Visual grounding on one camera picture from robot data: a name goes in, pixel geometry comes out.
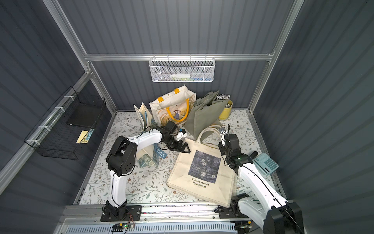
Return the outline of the cream tote bag front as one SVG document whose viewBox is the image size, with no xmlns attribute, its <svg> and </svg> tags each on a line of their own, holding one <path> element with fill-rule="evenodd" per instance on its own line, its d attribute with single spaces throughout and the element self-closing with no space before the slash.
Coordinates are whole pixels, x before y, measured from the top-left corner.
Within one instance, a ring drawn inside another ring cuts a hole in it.
<svg viewBox="0 0 374 234">
<path fill-rule="evenodd" d="M 236 174 L 222 159 L 217 146 L 202 143 L 205 133 L 220 135 L 220 125 L 204 129 L 197 140 L 186 139 L 190 153 L 180 152 L 167 180 L 167 186 L 228 208 L 235 191 Z"/>
</svg>

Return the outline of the olive green canvas bag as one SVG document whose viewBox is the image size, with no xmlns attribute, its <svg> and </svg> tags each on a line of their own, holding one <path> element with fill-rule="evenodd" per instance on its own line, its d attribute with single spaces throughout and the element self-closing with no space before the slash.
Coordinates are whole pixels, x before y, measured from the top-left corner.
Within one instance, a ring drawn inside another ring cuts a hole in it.
<svg viewBox="0 0 374 234">
<path fill-rule="evenodd" d="M 211 125 L 220 125 L 218 119 L 225 109 L 228 100 L 217 100 L 219 92 L 219 90 L 209 92 L 203 98 L 197 99 L 193 104 L 193 108 L 183 127 L 195 139 L 198 138 L 204 129 Z"/>
</svg>

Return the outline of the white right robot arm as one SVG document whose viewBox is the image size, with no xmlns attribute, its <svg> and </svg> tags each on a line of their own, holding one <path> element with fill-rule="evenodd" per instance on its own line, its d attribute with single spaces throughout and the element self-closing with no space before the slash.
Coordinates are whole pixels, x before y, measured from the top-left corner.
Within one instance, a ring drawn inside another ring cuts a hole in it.
<svg viewBox="0 0 374 234">
<path fill-rule="evenodd" d="M 303 214 L 300 206 L 282 197 L 261 176 L 253 159 L 256 151 L 250 156 L 241 152 L 236 134 L 221 133 L 219 143 L 221 156 L 228 166 L 244 182 L 249 184 L 252 192 L 260 202 L 257 204 L 246 193 L 234 196 L 228 208 L 236 217 L 247 216 L 264 234 L 304 234 Z"/>
</svg>

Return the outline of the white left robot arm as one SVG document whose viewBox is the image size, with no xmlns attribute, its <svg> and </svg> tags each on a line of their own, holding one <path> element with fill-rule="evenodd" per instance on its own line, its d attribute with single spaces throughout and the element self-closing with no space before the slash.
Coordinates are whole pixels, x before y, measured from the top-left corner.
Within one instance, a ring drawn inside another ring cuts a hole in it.
<svg viewBox="0 0 374 234">
<path fill-rule="evenodd" d="M 170 121 L 166 126 L 151 128 L 138 136 L 127 138 L 119 136 L 106 158 L 111 176 L 111 193 L 103 206 L 102 213 L 118 219 L 126 217 L 128 211 L 126 185 L 128 176 L 135 169 L 136 155 L 140 150 L 154 144 L 163 143 L 167 149 L 187 153 L 191 152 L 188 144 L 176 139 L 177 124 Z"/>
</svg>

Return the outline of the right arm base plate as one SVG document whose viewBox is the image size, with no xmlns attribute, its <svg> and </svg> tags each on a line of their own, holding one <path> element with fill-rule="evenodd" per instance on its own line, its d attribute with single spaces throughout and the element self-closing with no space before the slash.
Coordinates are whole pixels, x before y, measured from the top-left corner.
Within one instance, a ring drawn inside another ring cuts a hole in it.
<svg viewBox="0 0 374 234">
<path fill-rule="evenodd" d="M 236 205 L 234 203 L 231 203 L 228 208 L 218 205 L 218 207 L 214 209 L 214 213 L 218 214 L 220 219 L 238 217 Z"/>
</svg>

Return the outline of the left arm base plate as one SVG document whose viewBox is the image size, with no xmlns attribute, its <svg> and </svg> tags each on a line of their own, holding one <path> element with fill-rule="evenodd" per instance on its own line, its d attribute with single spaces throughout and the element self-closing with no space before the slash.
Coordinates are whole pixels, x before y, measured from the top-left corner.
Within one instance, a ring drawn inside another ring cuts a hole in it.
<svg viewBox="0 0 374 234">
<path fill-rule="evenodd" d="M 111 204 L 105 204 L 102 207 L 101 222 L 125 222 L 139 221 L 142 214 L 142 206 L 130 205 L 113 207 Z"/>
</svg>

